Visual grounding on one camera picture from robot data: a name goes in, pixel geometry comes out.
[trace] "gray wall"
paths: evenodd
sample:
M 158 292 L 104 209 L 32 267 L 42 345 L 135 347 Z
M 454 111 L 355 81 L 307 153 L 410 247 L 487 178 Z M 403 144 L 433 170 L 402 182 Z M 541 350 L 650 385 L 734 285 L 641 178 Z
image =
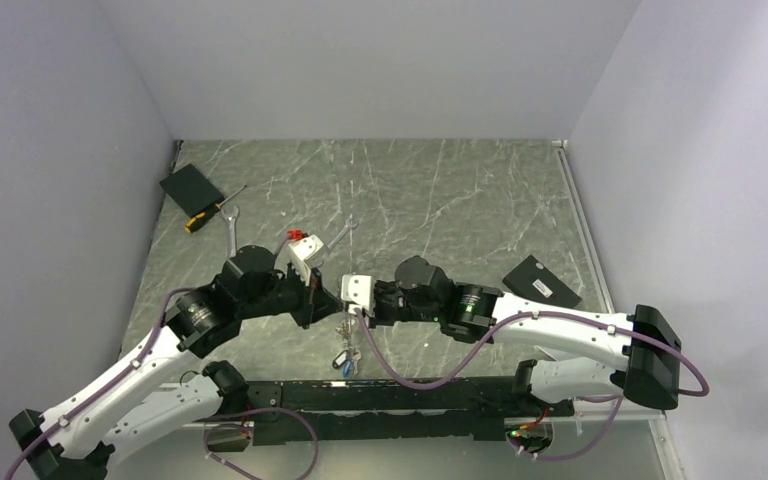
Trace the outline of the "gray wall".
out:
M 768 2 L 644 1 L 570 144 L 619 307 L 711 382 L 670 415 L 689 477 L 768 478 Z
M 102 0 L 176 138 L 566 138 L 639 0 Z
M 0 1 L 0 478 L 7 421 L 115 359 L 171 147 L 95 1 Z

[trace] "wrench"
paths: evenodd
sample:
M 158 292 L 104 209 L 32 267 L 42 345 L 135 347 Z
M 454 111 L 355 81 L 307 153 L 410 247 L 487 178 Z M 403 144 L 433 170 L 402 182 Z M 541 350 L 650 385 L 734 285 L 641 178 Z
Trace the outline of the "wrench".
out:
M 337 246 L 338 243 L 340 243 L 340 240 L 343 239 L 343 237 L 346 236 L 347 233 L 349 233 L 349 230 L 354 230 L 357 228 L 357 226 L 360 225 L 360 222 L 355 220 L 354 215 L 349 215 L 349 218 L 346 219 L 346 224 L 343 225 L 343 228 L 337 232 L 337 236 L 334 237 L 333 240 L 328 242 L 328 251 L 334 249 L 334 247 Z
M 219 213 L 228 224 L 228 258 L 231 258 L 237 254 L 237 217 L 240 216 L 240 209 L 236 205 L 230 208 L 223 205 Z

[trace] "screwdriver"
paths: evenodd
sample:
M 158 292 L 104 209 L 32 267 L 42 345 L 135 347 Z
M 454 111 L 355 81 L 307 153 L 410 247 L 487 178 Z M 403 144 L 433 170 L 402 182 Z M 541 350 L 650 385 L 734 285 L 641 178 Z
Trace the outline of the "screwdriver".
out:
M 245 190 L 246 187 L 248 187 L 248 184 L 243 185 L 242 188 L 240 188 L 236 192 L 229 195 L 227 198 L 225 198 L 225 200 L 222 200 L 221 202 L 215 204 L 212 207 L 208 207 L 207 210 L 191 218 L 190 221 L 188 221 L 187 224 L 184 226 L 184 230 L 186 230 L 187 233 L 194 233 L 201 230 L 201 227 L 203 227 L 208 220 L 210 220 L 214 215 L 216 215 L 216 212 L 218 212 L 219 209 L 222 208 L 222 205 L 225 205 L 226 203 L 228 203 L 228 200 L 231 200 L 232 198 L 236 197 L 237 194 Z

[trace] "marble tabletop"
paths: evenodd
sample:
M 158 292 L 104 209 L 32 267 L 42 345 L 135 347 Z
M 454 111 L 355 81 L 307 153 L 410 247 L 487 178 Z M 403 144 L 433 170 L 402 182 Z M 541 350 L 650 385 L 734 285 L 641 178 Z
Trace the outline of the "marble tabletop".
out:
M 185 141 L 175 168 L 198 167 L 240 208 L 237 245 L 274 248 L 291 228 L 328 242 L 349 214 L 360 226 L 321 268 L 336 294 L 343 274 L 392 280 L 396 266 L 422 255 L 460 282 L 502 288 L 502 277 L 534 255 L 600 311 L 594 267 L 555 148 L 529 140 Z M 210 282 L 225 259 L 226 226 L 217 215 L 195 234 L 170 199 L 163 203 L 131 320 L 122 343 L 133 348 L 170 289 Z M 286 265 L 286 254 L 277 265 Z M 289 315 L 247 320 L 239 337 L 205 362 L 226 359 L 249 380 L 342 378 L 331 367 L 341 350 L 334 315 L 309 330 Z M 397 323 L 374 331 L 397 371 L 408 377 L 449 372 L 471 345 L 434 324 Z M 357 378 L 386 378 L 362 332 Z M 542 358 L 524 345 L 488 345 L 462 376 L 513 375 L 519 361 Z

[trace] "white label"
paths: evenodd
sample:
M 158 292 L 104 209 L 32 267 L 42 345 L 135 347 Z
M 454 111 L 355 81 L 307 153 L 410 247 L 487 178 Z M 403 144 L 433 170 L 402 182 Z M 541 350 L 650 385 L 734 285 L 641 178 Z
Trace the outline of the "white label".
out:
M 534 283 L 532 283 L 532 285 L 534 285 L 534 288 L 536 288 L 540 293 L 542 293 L 544 297 L 549 298 L 552 296 L 552 290 L 540 280 L 535 280 Z

